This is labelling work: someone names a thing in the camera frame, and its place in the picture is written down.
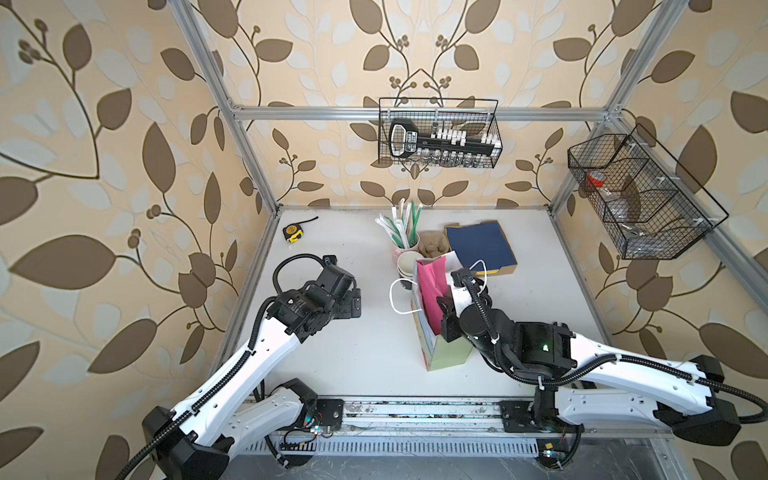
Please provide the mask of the black paper cups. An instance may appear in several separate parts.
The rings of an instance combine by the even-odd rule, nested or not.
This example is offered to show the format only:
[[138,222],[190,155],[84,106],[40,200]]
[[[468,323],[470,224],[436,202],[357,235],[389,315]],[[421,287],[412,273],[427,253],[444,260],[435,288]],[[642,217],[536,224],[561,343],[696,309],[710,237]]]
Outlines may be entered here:
[[408,250],[398,256],[396,266],[400,278],[399,284],[405,290],[412,289],[417,261],[421,259],[423,259],[423,255],[416,250]]

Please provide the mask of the pink paper napkin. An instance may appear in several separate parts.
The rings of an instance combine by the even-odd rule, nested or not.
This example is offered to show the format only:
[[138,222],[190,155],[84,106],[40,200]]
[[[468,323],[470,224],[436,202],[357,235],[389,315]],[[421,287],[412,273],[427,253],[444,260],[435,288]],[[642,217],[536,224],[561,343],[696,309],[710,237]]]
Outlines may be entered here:
[[423,310],[428,324],[435,335],[441,333],[441,324],[444,317],[438,299],[446,296],[450,288],[446,282],[446,257],[417,261],[417,284],[419,286]]

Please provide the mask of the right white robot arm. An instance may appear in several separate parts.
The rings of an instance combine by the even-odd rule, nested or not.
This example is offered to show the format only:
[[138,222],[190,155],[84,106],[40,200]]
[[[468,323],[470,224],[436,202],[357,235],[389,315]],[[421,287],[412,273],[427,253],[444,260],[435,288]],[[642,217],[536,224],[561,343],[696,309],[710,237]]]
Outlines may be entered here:
[[767,419],[766,401],[725,384],[714,357],[673,364],[603,345],[564,323],[515,322],[485,294],[462,309],[446,297],[437,304],[448,339],[466,339],[491,369],[532,387],[527,403],[501,402],[507,432],[581,434],[626,423],[728,446],[742,426]]

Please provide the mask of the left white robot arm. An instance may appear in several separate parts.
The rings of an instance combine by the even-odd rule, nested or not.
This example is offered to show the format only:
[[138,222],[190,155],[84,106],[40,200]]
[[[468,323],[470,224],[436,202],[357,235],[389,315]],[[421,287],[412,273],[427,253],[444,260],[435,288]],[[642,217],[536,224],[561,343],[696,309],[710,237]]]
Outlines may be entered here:
[[270,434],[288,430],[312,439],[340,424],[341,401],[324,401],[299,379],[246,402],[266,376],[310,336],[335,319],[361,315],[354,276],[333,255],[312,255],[322,270],[299,289],[278,289],[259,307],[249,339],[202,386],[173,408],[154,408],[143,420],[147,441],[117,473],[126,479],[154,464],[169,479],[218,479],[232,459],[263,440],[282,464]]

